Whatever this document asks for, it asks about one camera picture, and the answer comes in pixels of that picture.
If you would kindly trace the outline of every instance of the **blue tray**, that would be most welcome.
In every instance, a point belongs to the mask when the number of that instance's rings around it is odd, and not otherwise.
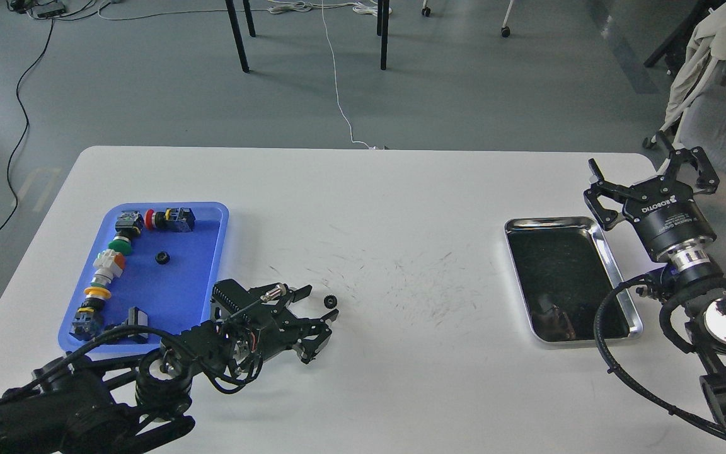
[[[195,228],[189,233],[144,229],[142,235],[132,241],[133,253],[125,258],[122,276],[114,279],[108,287],[112,298],[106,301],[103,310],[105,324],[124,322],[127,310],[132,306],[147,313],[150,327],[172,334],[208,319],[211,287],[217,279],[222,242],[228,226],[228,209],[217,202],[122,204],[110,210],[103,219],[58,329],[58,343],[65,351],[77,350],[85,343],[73,338],[69,329],[84,300],[83,290],[89,286],[95,272],[92,264],[116,234],[113,224],[119,213],[136,210],[144,216],[148,209],[160,211],[168,207],[192,209]],[[170,254],[169,264],[156,263],[156,254],[162,250]],[[147,343],[122,340],[101,345],[93,351],[128,356],[147,353],[158,346],[158,336],[151,335]]]

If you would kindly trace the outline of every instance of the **black table leg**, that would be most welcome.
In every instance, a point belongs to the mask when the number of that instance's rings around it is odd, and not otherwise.
[[[228,18],[231,20],[231,32],[234,34],[234,43],[237,44],[237,54],[239,54],[239,64],[243,67],[244,73],[251,72],[248,69],[248,59],[245,57],[245,47],[243,46],[243,37],[239,34],[239,23],[237,22],[237,9],[234,9],[234,0],[226,0],[226,9],[228,9]]]
[[[243,0],[243,9],[245,9],[245,22],[248,23],[248,34],[251,38],[256,37],[256,29],[254,29],[254,18],[251,17],[251,4],[248,0]]]
[[[383,0],[377,0],[377,36],[383,35]]]
[[[377,14],[377,17],[383,18],[383,37],[381,38],[380,48],[380,69],[386,69],[386,58],[388,57],[388,11],[391,0],[380,0],[383,2],[383,8]]]

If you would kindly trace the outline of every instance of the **wire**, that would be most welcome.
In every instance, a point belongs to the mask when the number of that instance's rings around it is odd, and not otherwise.
[[[352,122],[349,121],[349,118],[347,118],[346,114],[343,112],[343,107],[340,106],[340,92],[338,91],[338,66],[337,63],[335,63],[335,50],[332,49],[332,41],[329,40],[329,28],[326,26],[326,18],[323,14],[323,11],[325,10],[325,8],[323,8],[323,0],[321,0],[321,6],[321,20],[323,21],[323,31],[325,31],[326,34],[326,42],[329,43],[329,52],[332,53],[332,74],[335,75],[335,101],[338,104],[338,110],[340,110],[340,115],[343,116],[343,119],[346,120],[346,124],[349,125],[349,140],[351,140],[354,144],[363,144],[368,149],[374,149],[374,147],[369,146],[369,144],[364,141],[355,140],[354,133],[352,133]]]
[[[312,9],[333,9],[333,8],[347,8],[348,6],[352,7],[352,11],[354,11],[357,14],[360,15],[374,15],[377,16],[377,3],[375,3],[373,0],[369,0],[369,3],[363,3],[363,2],[346,2],[346,3],[333,3],[331,5],[317,5],[315,3],[311,2],[282,2],[279,0],[268,0],[269,3],[274,3],[273,6],[269,6],[268,8],[253,8],[251,11],[268,11],[272,15],[280,15],[282,13],[286,13],[289,11],[297,11],[297,12],[308,12],[312,11]],[[114,18],[114,17],[106,17],[102,14],[100,14],[100,11],[103,11],[105,9],[105,6],[110,5],[109,3],[106,3],[103,5],[102,8],[99,9],[99,11],[96,13],[100,18],[104,18],[104,20],[139,20],[139,18],[152,18],[152,17],[159,17],[162,15],[185,15],[190,13],[225,13],[226,9],[191,9],[190,11],[167,11],[162,13],[155,13],[151,15],[143,15],[143,16],[136,16],[136,17],[123,17],[123,18]],[[245,9],[237,9],[237,12],[244,12]]]
[[[651,391],[647,390],[647,388],[643,387],[643,385],[638,383],[633,377],[631,377],[627,373],[627,371],[623,370],[623,368],[614,358],[613,354],[610,353],[610,350],[607,347],[607,341],[604,339],[604,336],[601,332],[604,313],[607,311],[610,302],[614,301],[616,296],[623,290],[635,287],[636,285],[644,284],[648,284],[646,275],[640,275],[633,279],[629,279],[629,281],[621,282],[620,284],[618,284],[617,287],[613,288],[613,290],[610,291],[610,293],[606,297],[604,297],[603,301],[601,301],[601,304],[599,305],[599,308],[596,310],[596,318],[593,321],[593,334],[596,337],[596,347],[599,349],[599,353],[604,359],[604,362],[607,363],[607,365],[609,366],[609,370],[607,370],[607,373],[614,374],[623,382],[623,384],[631,388],[631,390],[633,390],[637,394],[640,394],[640,396],[643,396],[646,399],[650,400],[654,404],[668,410],[669,414],[673,414],[673,416],[678,416],[680,417],[680,419],[688,422],[695,428],[706,431],[708,432],[708,434],[711,434],[712,436],[716,436],[726,441],[726,428],[724,426],[721,426],[720,424],[717,424],[715,422],[708,421],[703,417],[697,416],[696,414],[689,413],[688,411],[685,411],[677,407],[676,405],[669,404],[665,400],[660,399],[660,397],[657,397]]]
[[[121,325],[121,327],[107,330],[105,333],[100,334],[99,336],[91,339],[87,343],[84,343],[80,348],[70,354],[67,354],[64,359],[61,359],[60,361],[55,363],[55,365],[49,368],[45,373],[42,373],[40,376],[35,377],[35,379],[32,380],[30,383],[22,386],[21,388],[15,388],[15,390],[13,390],[12,392],[5,394],[0,399],[0,405],[6,402],[11,402],[12,400],[18,399],[18,397],[30,393],[33,388],[37,387],[41,383],[41,381],[46,380],[47,377],[58,373],[58,371],[60,371],[62,368],[66,368],[76,360],[83,357],[84,354],[92,351],[94,348],[97,348],[105,343],[127,338],[128,336],[131,336],[133,334],[141,333],[156,334],[156,336],[158,336],[159,338],[162,338],[165,341],[169,342],[170,346],[174,349],[178,349],[179,351],[187,353],[193,358],[198,357],[196,354],[194,354],[193,351],[190,350],[189,347],[187,347],[187,345],[185,345],[178,338],[173,336],[173,334],[167,333],[167,331],[156,330],[156,328],[150,327],[129,327],[128,325]]]
[[[11,191],[11,194],[13,195],[13,199],[15,200],[15,205],[13,206],[13,209],[11,210],[11,213],[9,214],[8,218],[5,219],[5,221],[0,225],[0,232],[2,229],[5,228],[5,225],[8,224],[9,220],[13,217],[15,214],[15,210],[18,209],[18,195],[16,195],[15,190],[13,189],[13,182],[11,181],[11,166],[13,163],[13,157],[15,155],[16,150],[18,150],[18,147],[21,146],[21,144],[24,141],[24,137],[26,137],[26,133],[30,130],[30,118],[26,114],[26,108],[24,107],[24,103],[21,100],[21,84],[24,81],[24,78],[26,75],[30,72],[31,69],[35,68],[35,66],[38,64],[39,61],[43,58],[43,56],[47,53],[47,48],[49,47],[49,40],[52,38],[52,30],[55,28],[55,21],[53,20],[52,23],[49,25],[49,34],[47,34],[47,41],[43,44],[43,49],[41,50],[41,54],[38,55],[38,58],[35,59],[35,61],[30,64],[28,69],[24,69],[24,72],[21,74],[21,77],[18,78],[18,82],[15,84],[15,98],[18,100],[18,105],[21,106],[21,112],[24,114],[24,130],[21,132],[21,137],[18,138],[18,142],[16,142],[15,147],[13,147],[13,151],[11,152],[11,155],[8,158],[8,171],[6,172],[6,179],[8,179],[8,187]]]
[[[323,0],[321,4],[311,2],[282,2],[280,0],[268,0],[269,3],[274,3],[274,6],[269,6],[267,11],[272,15],[280,15],[289,11],[297,11],[305,13],[312,11],[312,9],[335,9],[335,8],[346,8],[347,6],[352,7],[352,11],[360,15],[372,15],[377,17],[377,3],[373,0],[369,0],[368,3],[363,2],[346,2],[346,3],[332,3],[325,5]]]
[[[72,22],[75,20],[83,20],[83,18],[92,17],[93,15],[95,15],[97,13],[93,12],[91,14],[88,14],[88,15],[85,15],[82,17],[78,17],[78,18],[71,18],[71,17],[73,17],[74,15],[78,15],[81,12],[86,11],[87,9],[94,8],[95,6],[97,6],[97,2],[99,2],[99,0],[89,0],[88,3],[86,3],[86,5],[83,6],[83,8],[80,8],[75,12],[66,13],[63,15],[57,15],[57,16],[53,16],[53,17],[35,17],[34,15],[32,15],[32,8],[26,10],[26,15],[28,15],[30,18],[33,18],[33,20],[61,20],[63,22]],[[36,5],[36,6],[45,6],[45,5],[49,5],[51,3],[58,3],[58,0],[53,0],[52,2],[47,2],[47,3],[43,3],[41,5]],[[110,2],[107,2],[104,6],[102,6],[99,9],[103,9],[103,8],[105,8],[105,6],[108,6],[108,5],[110,5]]]

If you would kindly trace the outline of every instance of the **robotiq logo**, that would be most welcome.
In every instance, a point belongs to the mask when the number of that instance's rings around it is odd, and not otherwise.
[[[666,199],[662,202],[657,202],[656,204],[650,206],[650,207],[643,207],[641,210],[642,212],[650,212],[654,211],[656,209],[659,209],[660,207],[665,207],[666,205],[676,204],[677,203],[677,196],[672,195],[670,198]]]

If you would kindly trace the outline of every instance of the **stainless steel tray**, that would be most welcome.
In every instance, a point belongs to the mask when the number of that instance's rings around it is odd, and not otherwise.
[[[505,233],[535,337],[563,347],[594,345],[590,311],[594,315],[603,297],[623,281],[599,225],[581,216],[511,219]],[[608,311],[608,316],[615,318],[608,324],[614,339],[608,340],[636,338],[643,331],[643,323],[628,291],[622,291],[617,301],[618,305]]]

